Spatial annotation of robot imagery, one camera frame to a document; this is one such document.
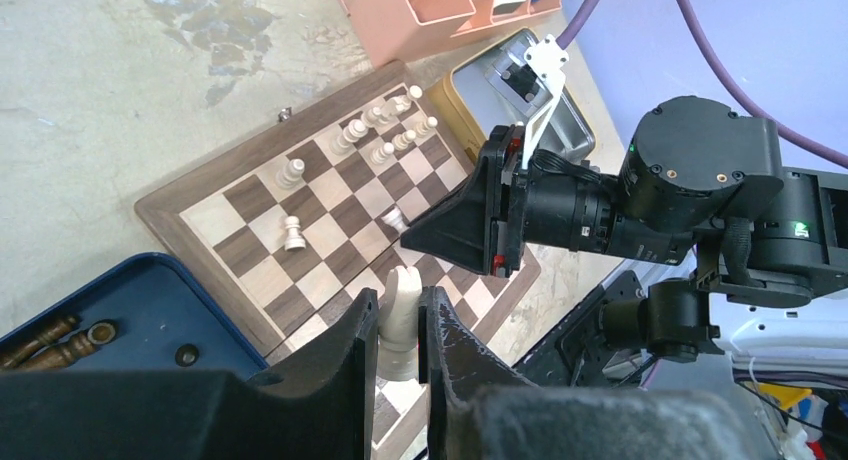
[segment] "chess piece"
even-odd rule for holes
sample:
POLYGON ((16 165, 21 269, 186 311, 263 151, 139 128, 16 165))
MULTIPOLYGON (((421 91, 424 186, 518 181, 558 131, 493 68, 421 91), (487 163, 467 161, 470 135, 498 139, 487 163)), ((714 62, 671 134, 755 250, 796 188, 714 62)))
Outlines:
POLYGON ((377 374, 392 382, 418 372, 418 297, 421 276, 415 267, 395 267, 377 316, 377 374))
POLYGON ((365 110, 362 112, 362 116, 359 117, 359 119, 368 128, 376 127, 380 121, 380 107, 371 107, 368 110, 365 110))
POLYGON ((418 122, 418 124, 415 125, 413 130, 415 130, 415 133, 418 135, 418 138, 424 140, 430 137, 430 135, 432 135, 433 132, 436 131, 437 125, 439 125, 439 121, 436 120, 436 117, 427 117, 427 120, 422 120, 418 122))
POLYGON ((294 188, 303 177, 303 171, 306 170, 306 163, 299 158, 290 160, 289 163, 277 172, 277 185, 280 188, 294 188))
POLYGON ((5 354, 0 354, 0 369, 15 368, 42 347, 49 347, 60 338, 76 330, 79 318, 76 315, 58 317, 47 323, 24 343, 5 354))
POLYGON ((305 248, 306 239, 300 233, 300 219, 297 217, 286 217, 284 226, 286 228, 286 251, 305 248))
POLYGON ((374 165, 381 165, 386 163, 386 160, 388 160, 394 153, 395 146, 389 142, 385 142, 371 152, 371 161, 374 162, 374 165))
POLYGON ((342 133, 330 142, 330 150, 336 155, 344 155, 353 149, 353 144, 368 133, 368 127, 362 120, 354 120, 342 129, 342 133))
POLYGON ((392 145, 395 146, 395 151, 406 150, 416 138, 418 138, 418 135, 414 130, 407 130, 395 135, 395 138, 392 139, 392 145))
POLYGON ((392 208, 389 213, 380 217, 380 220, 386 225, 393 227, 399 234, 406 230, 406 224, 403 223, 403 214, 400 213, 400 209, 397 206, 392 208))
POLYGON ((67 342, 47 347, 38 355, 22 363, 18 370, 43 371, 69 367, 98 349, 88 339, 88 332, 77 332, 67 342))

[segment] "white rook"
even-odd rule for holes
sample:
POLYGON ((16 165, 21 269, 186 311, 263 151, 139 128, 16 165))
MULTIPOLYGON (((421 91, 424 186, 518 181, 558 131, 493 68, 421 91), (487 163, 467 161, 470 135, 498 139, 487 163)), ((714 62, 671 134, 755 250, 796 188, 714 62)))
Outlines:
POLYGON ((295 185, 303 178, 303 171, 306 170, 306 163, 299 158, 290 160, 289 163, 277 172, 277 185, 280 188, 294 188, 295 185))

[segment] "white bracket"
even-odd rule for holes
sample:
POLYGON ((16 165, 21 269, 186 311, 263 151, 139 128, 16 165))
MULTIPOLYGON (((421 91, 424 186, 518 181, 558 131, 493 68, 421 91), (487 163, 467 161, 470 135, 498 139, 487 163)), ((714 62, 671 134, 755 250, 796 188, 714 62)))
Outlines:
POLYGON ((533 73, 539 77, 539 81, 550 93, 551 98, 542 105, 533 116, 527 120, 524 131, 524 147, 522 149, 521 169, 527 170, 530 165, 530 157, 539 146, 542 132, 545 131, 551 121, 562 97, 562 89, 565 88, 565 73, 562 66, 568 61, 568 54, 557 45, 553 35, 547 35, 541 42, 531 45, 524 52, 524 60, 533 73))

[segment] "chessboard wooden border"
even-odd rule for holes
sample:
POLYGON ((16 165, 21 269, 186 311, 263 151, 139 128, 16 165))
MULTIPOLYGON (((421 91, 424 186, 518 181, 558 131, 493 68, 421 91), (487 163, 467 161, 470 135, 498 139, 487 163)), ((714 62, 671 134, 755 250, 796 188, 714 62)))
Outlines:
MULTIPOLYGON (((317 134, 327 125, 339 121, 351 113, 351 105, 363 105, 364 100, 370 101, 384 95, 402 83, 409 86, 416 82, 402 62, 392 62, 136 202, 136 214, 165 248, 197 277, 200 284, 262 356, 268 355, 282 340, 260 312, 251 306, 250 301, 224 268, 209 255, 208 249, 180 218, 180 213, 297 143, 317 134)), ((474 165, 433 104, 426 96, 417 102, 427 115, 435 116, 439 120, 439 135, 462 168, 471 173, 474 165)))

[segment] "cable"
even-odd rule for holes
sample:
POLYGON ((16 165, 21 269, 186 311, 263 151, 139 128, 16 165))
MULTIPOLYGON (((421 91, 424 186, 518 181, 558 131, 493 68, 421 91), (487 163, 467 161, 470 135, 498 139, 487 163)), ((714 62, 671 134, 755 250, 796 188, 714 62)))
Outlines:
POLYGON ((577 9, 577 13, 575 13, 568 22, 568 26, 566 26, 565 30, 557 37, 557 45, 559 45, 560 48, 565 50, 565 48, 574 41, 574 37, 577 36, 577 32, 583 28, 583 24, 586 23, 586 20, 589 18, 589 15, 592 14, 592 11, 595 10, 599 1, 600 0, 583 0, 583 3, 580 4, 580 8, 577 9))
POLYGON ((784 411, 783 411, 783 409, 781 409, 781 408, 780 408, 780 406, 779 406, 778 404, 776 404, 776 403, 772 402, 771 400, 769 400, 768 398, 766 398, 766 396, 765 396, 765 395, 763 395, 763 394, 761 394, 761 393, 759 393, 759 392, 755 392, 753 389, 751 389, 751 388, 750 388, 750 387, 748 387, 747 385, 744 385, 744 384, 741 384, 741 383, 737 383, 737 385, 739 385, 740 387, 744 388, 745 390, 747 390, 747 391, 748 391, 749 393, 751 393, 752 395, 754 395, 754 396, 756 396, 757 398, 759 398, 759 399, 760 399, 763 403, 765 403, 766 405, 768 405, 768 406, 770 406, 770 407, 772 407, 772 408, 776 409, 776 410, 777 410, 777 411, 779 411, 782 415, 786 415, 787 417, 789 417, 789 418, 791 418, 792 420, 794 420, 794 421, 796 421, 796 422, 800 423, 801 425, 805 425, 805 426, 808 426, 808 427, 810 427, 810 428, 815 428, 816 430, 819 430, 819 431, 821 431, 822 433, 824 433, 824 434, 826 434, 826 435, 830 435, 831 437, 833 437, 833 438, 835 438, 835 439, 838 439, 838 440, 840 440, 840 441, 842 441, 842 442, 846 442, 846 443, 848 443, 848 436, 846 436, 846 435, 842 435, 841 433, 833 432, 833 431, 831 431, 831 430, 824 429, 824 428, 819 427, 818 425, 812 424, 812 423, 810 423, 810 422, 808 422, 808 421, 806 421, 806 420, 801 420, 800 418, 796 417, 795 415, 790 415, 790 414, 788 414, 788 413, 784 412, 784 411))
POLYGON ((748 113, 755 117, 767 118, 776 123, 777 132, 780 136, 788 140, 793 145, 803 148, 814 155, 818 155, 827 161, 833 162, 840 167, 848 168, 848 155, 826 147, 801 135, 795 130, 792 130, 786 125, 775 120, 774 117, 766 113, 765 110, 754 103, 754 101, 751 100, 751 97, 742 91, 742 88, 739 87, 736 81, 733 80, 733 77, 727 72, 727 69, 724 68, 724 65, 722 65, 721 61, 718 59, 718 56, 716 56, 713 47, 707 40, 706 35, 704 35, 704 30, 701 28, 701 24, 698 22, 698 18, 695 16, 695 11, 692 9, 692 4, 689 0, 677 0, 677 6, 680 7, 680 13, 683 14, 683 20, 686 22, 686 26, 689 27, 689 31, 692 33, 692 38, 698 45, 698 49, 704 56, 704 60, 707 61, 710 69, 712 69, 713 73, 716 77, 718 77, 719 82, 721 82, 724 88, 727 89, 728 93, 730 93, 730 96, 739 102, 739 105, 742 105, 748 113))

